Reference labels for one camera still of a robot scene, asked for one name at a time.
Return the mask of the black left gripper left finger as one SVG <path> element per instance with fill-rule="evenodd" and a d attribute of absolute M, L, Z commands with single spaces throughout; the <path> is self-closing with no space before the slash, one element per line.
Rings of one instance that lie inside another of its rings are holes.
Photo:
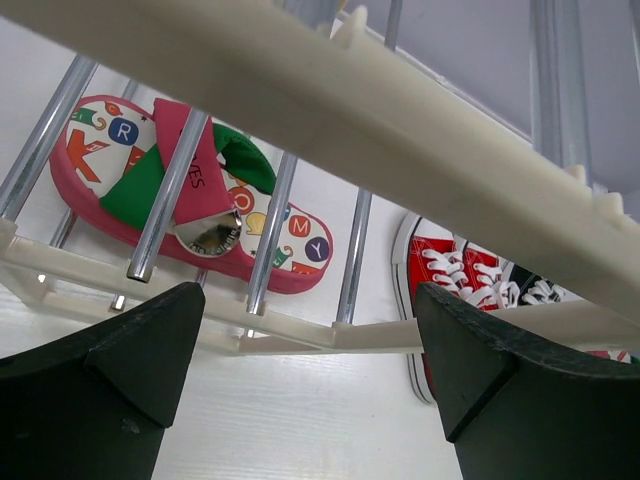
<path fill-rule="evenodd" d="M 205 296 L 181 283 L 1 361 L 4 479 L 149 479 L 175 420 Z"/>

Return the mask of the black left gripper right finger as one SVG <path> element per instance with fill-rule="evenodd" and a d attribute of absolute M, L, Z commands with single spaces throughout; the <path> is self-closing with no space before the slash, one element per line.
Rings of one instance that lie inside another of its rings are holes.
<path fill-rule="evenodd" d="M 638 366 L 547 340 L 433 283 L 418 287 L 415 312 L 464 478 L 638 478 Z"/>

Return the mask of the pink sandal with green strap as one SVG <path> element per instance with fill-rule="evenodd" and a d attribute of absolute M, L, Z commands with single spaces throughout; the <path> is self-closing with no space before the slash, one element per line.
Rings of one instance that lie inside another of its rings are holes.
<path fill-rule="evenodd" d="M 119 97 L 82 98 L 50 159 L 59 194 L 102 233 L 137 245 L 189 112 L 189 106 L 161 98 L 151 113 Z M 252 140 L 208 121 L 160 254 L 249 280 L 275 183 L 271 163 Z M 287 205 L 269 290 L 311 289 L 332 255 L 328 227 Z"/>

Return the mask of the cream shoe shelf with metal rods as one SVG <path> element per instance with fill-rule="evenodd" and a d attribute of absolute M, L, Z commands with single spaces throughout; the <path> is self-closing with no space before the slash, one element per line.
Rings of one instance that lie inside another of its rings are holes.
<path fill-rule="evenodd" d="M 549 340 L 639 346 L 639 227 L 367 35 L 261 1 L 5 1 L 4 18 L 204 110 L 575 293 L 503 310 Z"/>

